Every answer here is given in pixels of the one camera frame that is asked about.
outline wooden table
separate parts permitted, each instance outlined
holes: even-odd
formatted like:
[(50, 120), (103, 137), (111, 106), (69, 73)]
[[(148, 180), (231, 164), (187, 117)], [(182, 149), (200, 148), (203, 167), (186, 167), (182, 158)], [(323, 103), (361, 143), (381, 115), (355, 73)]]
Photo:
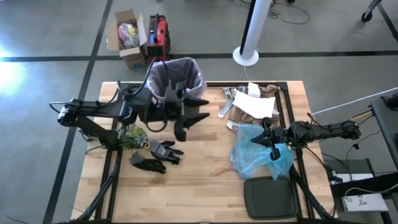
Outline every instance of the wooden table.
[[(295, 120), (308, 120), (307, 113), (310, 112), (310, 108), (303, 82), (287, 83)], [(99, 100), (110, 100), (115, 90), (115, 82), (103, 83)], [(210, 117), (187, 131), (186, 142), (176, 143), (175, 148), (185, 153), (180, 165), (174, 166), (165, 162), (167, 173), (162, 175), (133, 167), (128, 161), (131, 154), (123, 153), (112, 222), (254, 222), (246, 213), (243, 197), (244, 181), (235, 171), (228, 169), (230, 150), (235, 136), (226, 127), (228, 116), (223, 119), (217, 117), (226, 103), (223, 90), (220, 87), (209, 87), (203, 98), (210, 104), (202, 106), (201, 112), (209, 112)], [(285, 120), (289, 125), (287, 109), (283, 102), (282, 104)], [(95, 118), (95, 122), (104, 128), (110, 128), (112, 120)], [(160, 125), (162, 123), (150, 124), (152, 129), (158, 129)], [(175, 139), (172, 124), (161, 133), (149, 131), (147, 133), (153, 139)], [(98, 144), (91, 142), (88, 147)], [(317, 142), (309, 144), (309, 148), (322, 158)], [(140, 153), (152, 158), (147, 151), (142, 150)], [(98, 193), (105, 154), (105, 150), (98, 149), (86, 155), (75, 208), (84, 210)], [(334, 202), (325, 170), (306, 150), (303, 153), (303, 160), (310, 190), (326, 211), (331, 213)], [(261, 170), (261, 175), (270, 175), (266, 167)], [(299, 192), (303, 215), (306, 217), (305, 201), (301, 190)], [(104, 200), (103, 214), (106, 214), (108, 197)], [(81, 212), (74, 210), (72, 218), (79, 215)], [(273, 222), (294, 221), (296, 218), (273, 220)]]

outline open cardboard box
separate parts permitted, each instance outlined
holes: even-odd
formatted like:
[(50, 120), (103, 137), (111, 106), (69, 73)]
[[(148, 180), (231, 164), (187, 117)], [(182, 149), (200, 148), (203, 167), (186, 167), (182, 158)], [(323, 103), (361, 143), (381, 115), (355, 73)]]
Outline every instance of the open cardboard box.
[[(132, 9), (119, 11), (114, 13), (116, 21), (111, 21), (108, 23), (107, 29), (107, 46), (108, 50), (117, 50), (119, 55), (126, 62), (130, 69), (136, 67), (136, 64), (140, 66), (146, 65), (145, 51), (143, 45), (147, 42), (147, 34), (144, 28), (144, 18), (140, 13), (138, 18), (134, 15)], [(139, 47), (134, 47), (131, 49), (123, 49), (123, 44), (119, 38), (118, 28), (123, 23), (128, 23), (136, 25), (138, 29), (139, 36)]]

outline trash bag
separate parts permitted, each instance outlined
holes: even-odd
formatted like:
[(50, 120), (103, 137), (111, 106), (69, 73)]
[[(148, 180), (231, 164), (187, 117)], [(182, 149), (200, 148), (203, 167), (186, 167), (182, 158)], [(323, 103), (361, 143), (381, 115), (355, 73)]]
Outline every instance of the trash bag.
[(276, 144), (280, 151), (280, 158), (272, 161), (271, 148), (251, 142), (251, 139), (260, 135), (263, 128), (256, 124), (241, 124), (238, 126), (236, 141), (231, 151), (231, 162), (235, 171), (242, 179), (254, 177), (262, 167), (268, 166), (274, 180), (280, 175), (287, 175), (294, 161), (293, 150), (286, 144)]
[(200, 98), (205, 93), (207, 84), (199, 65), (193, 58), (185, 57), (164, 63), (165, 65), (163, 62), (154, 63), (146, 82), (146, 87), (157, 97), (159, 102), (164, 101), (169, 80), (172, 82), (172, 86), (183, 81), (185, 91), (192, 97)]

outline blue plastic bag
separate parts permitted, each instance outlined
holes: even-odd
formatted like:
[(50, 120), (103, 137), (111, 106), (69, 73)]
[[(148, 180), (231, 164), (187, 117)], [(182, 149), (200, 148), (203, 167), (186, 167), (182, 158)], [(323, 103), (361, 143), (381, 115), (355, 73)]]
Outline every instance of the blue plastic bag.
[(256, 124), (241, 124), (238, 127), (235, 145), (231, 151), (231, 162), (242, 179), (251, 178), (262, 166), (268, 166), (272, 178), (276, 180), (280, 175), (287, 175), (293, 164), (293, 150), (289, 149), (288, 145), (276, 144), (280, 158), (272, 161), (270, 147), (251, 142), (251, 139), (260, 135), (263, 130)]

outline plastic bag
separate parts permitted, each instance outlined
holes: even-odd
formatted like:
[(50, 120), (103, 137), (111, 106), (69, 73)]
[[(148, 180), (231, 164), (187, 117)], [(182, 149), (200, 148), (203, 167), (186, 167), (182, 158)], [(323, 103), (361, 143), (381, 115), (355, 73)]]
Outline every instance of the plastic bag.
[(122, 23), (119, 26), (119, 38), (125, 49), (139, 46), (138, 29), (131, 24)]
[(286, 175), (294, 161), (293, 150), (286, 144), (276, 144), (280, 151), (280, 158), (272, 161), (271, 148), (251, 142), (260, 135), (263, 128), (256, 124), (241, 124), (238, 127), (235, 145), (231, 151), (231, 162), (234, 170), (239, 172), (242, 179), (248, 179), (262, 167), (268, 166), (274, 180), (280, 175)]
[(172, 81), (172, 86), (177, 82), (185, 83), (185, 91), (188, 95), (200, 98), (207, 88), (205, 79), (199, 65), (193, 58), (181, 58), (165, 62), (154, 63), (150, 71), (146, 87), (158, 98), (160, 102), (164, 101), (165, 89)]

